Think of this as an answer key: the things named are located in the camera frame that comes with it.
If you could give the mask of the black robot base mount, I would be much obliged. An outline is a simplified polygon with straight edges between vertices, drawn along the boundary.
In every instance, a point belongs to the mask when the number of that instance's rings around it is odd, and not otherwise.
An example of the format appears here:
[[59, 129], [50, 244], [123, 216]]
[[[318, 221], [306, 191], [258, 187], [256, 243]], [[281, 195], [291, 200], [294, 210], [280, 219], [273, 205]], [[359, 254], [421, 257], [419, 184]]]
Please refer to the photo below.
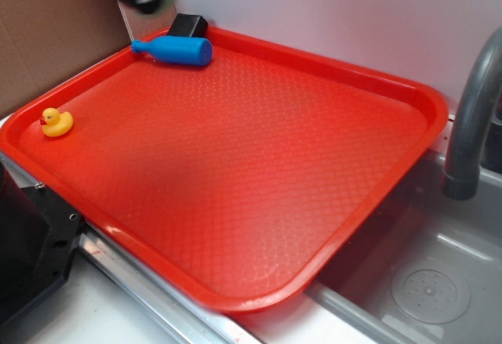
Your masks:
[[1, 327], [67, 282], [83, 218], [47, 186], [20, 187], [1, 167]]

